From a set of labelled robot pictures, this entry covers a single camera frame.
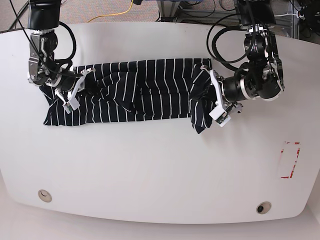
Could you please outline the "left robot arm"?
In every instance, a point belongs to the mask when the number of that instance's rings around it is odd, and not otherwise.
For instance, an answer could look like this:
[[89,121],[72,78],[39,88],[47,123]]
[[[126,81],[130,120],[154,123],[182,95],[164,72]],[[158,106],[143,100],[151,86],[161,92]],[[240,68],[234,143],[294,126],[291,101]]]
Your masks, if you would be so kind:
[[[284,91],[284,74],[279,58],[275,34],[275,15],[268,0],[236,0],[238,26],[227,26],[212,39],[206,39],[206,48],[213,60],[233,71],[224,78],[206,65],[200,66],[190,87],[191,121],[200,133],[213,122],[223,127],[232,112],[242,111],[241,101],[261,98],[275,100]],[[217,41],[231,31],[245,31],[244,55],[227,61],[219,53]]]

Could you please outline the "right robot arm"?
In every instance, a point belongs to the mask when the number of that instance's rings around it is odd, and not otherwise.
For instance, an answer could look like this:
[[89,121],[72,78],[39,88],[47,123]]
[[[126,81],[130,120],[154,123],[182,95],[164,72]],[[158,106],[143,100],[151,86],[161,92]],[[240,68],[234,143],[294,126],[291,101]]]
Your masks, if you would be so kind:
[[[33,32],[27,37],[30,45],[28,80],[38,87],[47,85],[54,88],[65,112],[70,114],[80,107],[76,94],[85,88],[86,76],[95,69],[91,67],[80,73],[71,71],[77,43],[70,27],[60,21],[61,3],[60,0],[29,1],[27,27]],[[72,52],[64,59],[55,59],[54,51],[58,46],[55,28],[58,26],[64,27],[72,40]]]

